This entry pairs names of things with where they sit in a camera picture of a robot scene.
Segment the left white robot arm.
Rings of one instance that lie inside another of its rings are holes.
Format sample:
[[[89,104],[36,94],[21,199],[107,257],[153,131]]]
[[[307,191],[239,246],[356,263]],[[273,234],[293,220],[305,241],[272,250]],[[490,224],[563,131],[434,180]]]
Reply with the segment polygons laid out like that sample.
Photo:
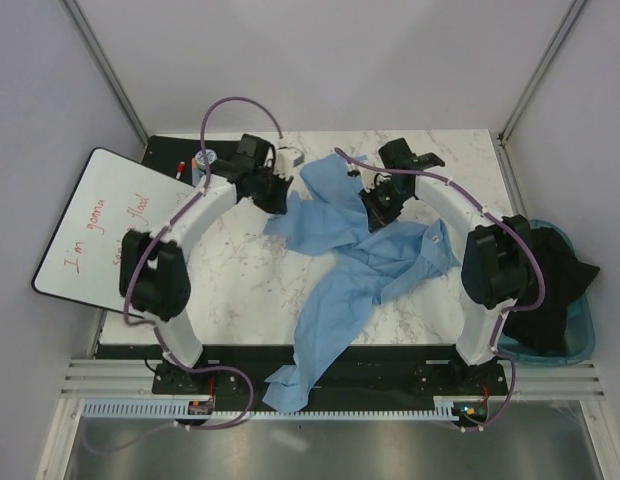
[[[204,171],[195,189],[151,231],[130,230],[122,238],[119,291],[129,326],[149,325],[168,360],[177,365],[175,382],[198,393],[209,382],[199,363],[202,343],[187,314],[191,295],[189,256],[214,222],[248,198],[262,211],[283,215],[293,170],[304,154],[283,138],[272,144],[245,134],[227,160],[199,158]]]

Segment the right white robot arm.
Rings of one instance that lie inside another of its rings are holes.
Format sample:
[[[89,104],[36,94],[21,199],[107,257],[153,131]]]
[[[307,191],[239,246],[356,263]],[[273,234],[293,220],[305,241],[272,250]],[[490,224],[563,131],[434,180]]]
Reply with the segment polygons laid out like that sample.
[[[545,300],[546,284],[532,252],[532,229],[521,215],[491,212],[465,187],[443,173],[445,162],[429,152],[418,155],[403,138],[381,146],[380,167],[355,160],[360,172],[374,179],[360,191],[368,229],[380,230],[398,219],[411,198],[425,202],[461,236],[464,251],[461,284],[474,305],[466,311],[455,347],[462,360],[448,368],[457,392],[473,392],[484,381],[481,364],[496,356],[508,315],[533,311]]]

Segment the light blue long sleeve shirt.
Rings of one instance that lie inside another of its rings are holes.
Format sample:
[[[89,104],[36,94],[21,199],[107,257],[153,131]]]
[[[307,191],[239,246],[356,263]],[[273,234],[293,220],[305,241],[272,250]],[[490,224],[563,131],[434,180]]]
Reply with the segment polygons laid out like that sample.
[[[362,183],[347,172],[336,154],[305,165],[301,178],[310,199],[291,193],[286,214],[270,218],[264,228],[268,236],[285,238],[290,251],[336,256],[335,266],[301,309],[292,364],[266,380],[263,401],[279,413],[294,413],[308,404],[310,390],[364,330],[374,306],[459,264],[441,220],[429,225],[395,221],[370,232],[359,198]]]

